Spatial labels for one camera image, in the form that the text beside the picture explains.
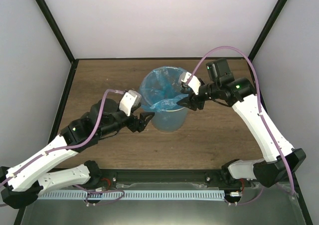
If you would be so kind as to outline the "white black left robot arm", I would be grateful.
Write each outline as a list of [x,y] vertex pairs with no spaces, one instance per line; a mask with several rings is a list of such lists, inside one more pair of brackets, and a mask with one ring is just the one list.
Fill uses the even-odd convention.
[[106,99],[103,106],[101,102],[92,105],[90,111],[63,128],[47,146],[28,160],[15,167],[0,168],[0,183],[4,186],[0,193],[3,204],[20,209],[43,194],[64,187],[98,186],[102,181],[102,172],[95,161],[88,160],[58,172],[51,169],[99,141],[117,135],[122,128],[142,132],[154,115],[154,112],[126,115],[112,99]]

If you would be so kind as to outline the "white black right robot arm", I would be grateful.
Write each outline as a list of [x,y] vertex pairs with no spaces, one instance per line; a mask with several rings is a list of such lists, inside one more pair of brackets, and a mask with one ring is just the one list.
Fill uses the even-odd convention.
[[179,77],[187,97],[178,105],[193,111],[202,110],[206,101],[231,107],[244,121],[261,149],[259,160],[235,159],[222,166],[224,185],[234,186],[239,179],[256,180],[269,188],[293,174],[306,158],[303,149],[295,149],[280,133],[267,112],[258,105],[252,83],[245,77],[234,78],[225,58],[206,64],[211,83],[183,72]]

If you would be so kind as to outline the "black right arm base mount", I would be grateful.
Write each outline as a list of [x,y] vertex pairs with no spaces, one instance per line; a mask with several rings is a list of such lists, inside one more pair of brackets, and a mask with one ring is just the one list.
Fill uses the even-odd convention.
[[205,179],[208,184],[217,185],[218,187],[238,187],[244,182],[242,179],[235,179],[231,176],[228,167],[239,161],[239,159],[231,160],[221,166],[220,169],[209,170],[205,173]]

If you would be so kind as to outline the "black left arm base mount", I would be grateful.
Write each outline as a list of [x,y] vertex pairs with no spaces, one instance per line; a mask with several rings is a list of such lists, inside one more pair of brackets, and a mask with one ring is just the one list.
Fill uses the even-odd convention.
[[89,170],[89,180],[82,184],[84,188],[97,188],[106,186],[109,189],[114,184],[113,180],[110,180],[103,175],[102,170],[95,161],[86,161],[84,165]]

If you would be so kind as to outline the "blue translucent plastic trash bag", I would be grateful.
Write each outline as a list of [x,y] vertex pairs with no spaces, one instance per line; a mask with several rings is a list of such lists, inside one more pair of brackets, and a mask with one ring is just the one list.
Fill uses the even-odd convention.
[[152,70],[141,82],[139,93],[141,104],[146,112],[179,110],[177,102],[187,95],[181,93],[179,77],[185,72],[183,68],[163,66]]

